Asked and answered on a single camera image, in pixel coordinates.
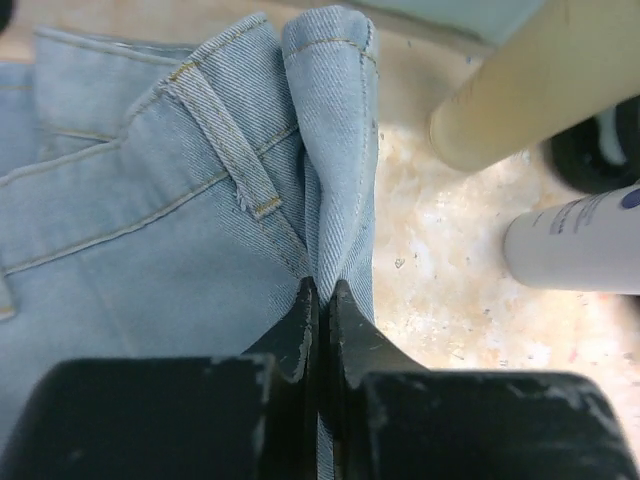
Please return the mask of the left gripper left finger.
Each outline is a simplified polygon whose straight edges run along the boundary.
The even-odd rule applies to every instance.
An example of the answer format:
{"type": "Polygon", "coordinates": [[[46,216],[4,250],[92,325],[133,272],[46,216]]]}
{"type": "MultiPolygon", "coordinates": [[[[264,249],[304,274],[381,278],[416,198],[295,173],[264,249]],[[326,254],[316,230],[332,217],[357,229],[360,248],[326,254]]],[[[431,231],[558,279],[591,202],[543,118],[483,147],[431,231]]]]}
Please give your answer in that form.
{"type": "Polygon", "coordinates": [[[313,479],[318,299],[234,357],[79,359],[36,385],[5,479],[313,479]]]}

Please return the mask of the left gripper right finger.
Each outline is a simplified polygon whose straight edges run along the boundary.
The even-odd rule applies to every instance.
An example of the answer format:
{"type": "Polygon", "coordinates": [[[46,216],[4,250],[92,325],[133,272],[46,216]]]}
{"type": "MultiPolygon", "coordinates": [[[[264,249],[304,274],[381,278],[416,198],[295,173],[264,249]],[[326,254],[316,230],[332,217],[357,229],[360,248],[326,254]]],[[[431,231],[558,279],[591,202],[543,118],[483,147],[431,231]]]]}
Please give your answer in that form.
{"type": "Polygon", "coordinates": [[[345,479],[635,479],[607,397],[554,371],[430,370],[360,311],[345,281],[320,328],[323,417],[345,479]]]}

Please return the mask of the light blue denim jeans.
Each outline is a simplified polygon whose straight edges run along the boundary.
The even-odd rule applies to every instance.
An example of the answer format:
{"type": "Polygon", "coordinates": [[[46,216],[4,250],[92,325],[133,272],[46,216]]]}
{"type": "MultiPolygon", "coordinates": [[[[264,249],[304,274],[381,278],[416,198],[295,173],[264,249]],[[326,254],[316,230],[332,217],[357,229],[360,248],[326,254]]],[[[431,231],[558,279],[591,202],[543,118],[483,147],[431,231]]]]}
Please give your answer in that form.
{"type": "Polygon", "coordinates": [[[1,67],[1,434],[74,358],[235,355],[312,277],[374,315],[378,41],[362,13],[198,47],[50,28],[1,67]]]}

